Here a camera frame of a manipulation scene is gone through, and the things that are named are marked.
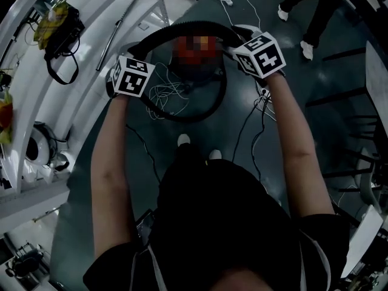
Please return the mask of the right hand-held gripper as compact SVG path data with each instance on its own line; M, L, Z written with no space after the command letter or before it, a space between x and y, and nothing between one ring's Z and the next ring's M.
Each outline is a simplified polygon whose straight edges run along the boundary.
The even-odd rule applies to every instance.
M264 79L286 66L276 39L252 25L233 25L232 30L242 37L243 44L232 50L233 59L243 72Z

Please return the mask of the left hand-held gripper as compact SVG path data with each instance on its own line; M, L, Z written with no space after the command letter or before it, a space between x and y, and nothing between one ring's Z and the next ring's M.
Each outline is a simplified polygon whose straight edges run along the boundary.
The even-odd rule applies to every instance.
M106 92L110 98L127 95L140 98L155 70L155 65L123 55L117 57L115 65L106 77Z

